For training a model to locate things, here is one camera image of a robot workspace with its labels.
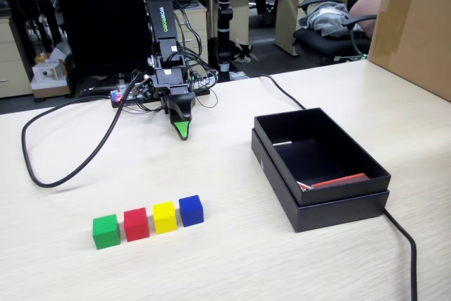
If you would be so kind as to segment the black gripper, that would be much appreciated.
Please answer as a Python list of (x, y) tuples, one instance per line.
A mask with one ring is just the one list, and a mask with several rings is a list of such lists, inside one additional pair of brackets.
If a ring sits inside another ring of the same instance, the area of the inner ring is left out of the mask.
[(152, 96), (168, 97), (171, 125), (179, 138), (186, 141), (189, 137), (195, 95), (184, 80), (183, 69), (157, 68), (152, 76)]

